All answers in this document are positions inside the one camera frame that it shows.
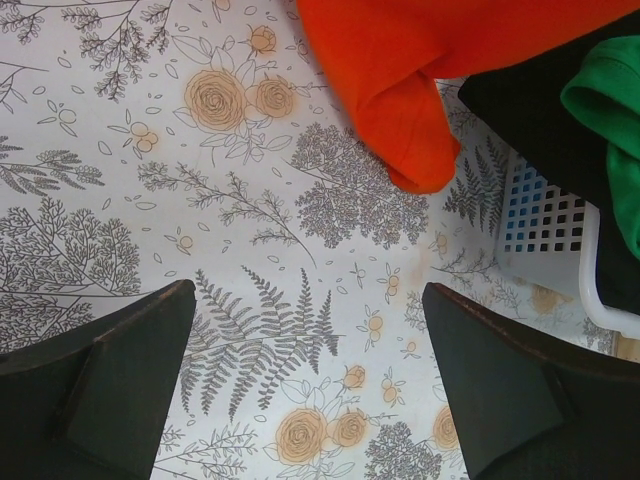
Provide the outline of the blue t shirt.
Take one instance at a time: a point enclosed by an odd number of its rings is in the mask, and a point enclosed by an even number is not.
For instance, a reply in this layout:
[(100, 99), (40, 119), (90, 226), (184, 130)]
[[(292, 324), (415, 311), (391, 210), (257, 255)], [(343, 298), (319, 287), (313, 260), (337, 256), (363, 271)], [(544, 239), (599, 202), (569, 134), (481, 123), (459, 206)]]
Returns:
[(528, 164), (518, 166), (510, 176), (505, 194), (506, 230), (504, 251), (533, 253), (537, 249), (541, 225), (540, 214), (545, 196), (546, 181)]

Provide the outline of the black t shirt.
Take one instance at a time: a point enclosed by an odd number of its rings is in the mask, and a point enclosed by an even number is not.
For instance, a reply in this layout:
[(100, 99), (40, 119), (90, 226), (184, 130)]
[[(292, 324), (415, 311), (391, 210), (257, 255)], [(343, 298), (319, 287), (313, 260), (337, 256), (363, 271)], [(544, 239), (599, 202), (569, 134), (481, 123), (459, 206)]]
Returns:
[(639, 37), (633, 11), (598, 30), (515, 66), (469, 77), (459, 98), (550, 183), (598, 208), (596, 283), (602, 302), (639, 311), (639, 255), (627, 248), (613, 213), (607, 143), (563, 106), (561, 92), (597, 44)]

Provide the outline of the orange t shirt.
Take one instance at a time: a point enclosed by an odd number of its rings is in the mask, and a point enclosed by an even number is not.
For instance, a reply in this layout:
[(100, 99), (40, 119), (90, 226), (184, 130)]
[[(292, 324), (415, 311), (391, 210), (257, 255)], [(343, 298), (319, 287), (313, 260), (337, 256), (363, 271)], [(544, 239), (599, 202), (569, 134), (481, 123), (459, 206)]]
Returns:
[(436, 85), (515, 65), (639, 8), (619, 1), (300, 1), (310, 50), (356, 133), (413, 194), (441, 191), (460, 151)]

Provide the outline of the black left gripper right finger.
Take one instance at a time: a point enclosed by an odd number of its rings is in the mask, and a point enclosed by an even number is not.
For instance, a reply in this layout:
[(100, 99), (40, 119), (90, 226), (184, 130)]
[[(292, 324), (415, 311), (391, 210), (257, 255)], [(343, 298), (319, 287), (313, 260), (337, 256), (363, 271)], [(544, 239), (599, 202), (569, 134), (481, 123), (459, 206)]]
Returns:
[(639, 366), (427, 284), (426, 324), (472, 479), (636, 479)]

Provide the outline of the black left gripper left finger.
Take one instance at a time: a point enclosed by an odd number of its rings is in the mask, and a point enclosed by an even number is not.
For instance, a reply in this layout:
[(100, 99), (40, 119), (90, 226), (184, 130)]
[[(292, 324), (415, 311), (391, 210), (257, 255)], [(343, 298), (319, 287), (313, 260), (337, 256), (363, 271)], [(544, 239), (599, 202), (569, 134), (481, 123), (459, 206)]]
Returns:
[(149, 478), (195, 310), (179, 280), (2, 355), (2, 478)]

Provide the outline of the green t shirt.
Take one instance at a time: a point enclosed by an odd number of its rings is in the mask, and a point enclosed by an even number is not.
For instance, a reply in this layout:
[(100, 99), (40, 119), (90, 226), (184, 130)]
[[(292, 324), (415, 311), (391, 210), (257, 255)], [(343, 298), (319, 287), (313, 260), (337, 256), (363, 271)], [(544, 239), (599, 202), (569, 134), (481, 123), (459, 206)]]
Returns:
[(607, 39), (584, 58), (561, 92), (565, 109), (607, 143), (613, 213), (623, 240), (639, 255), (639, 37)]

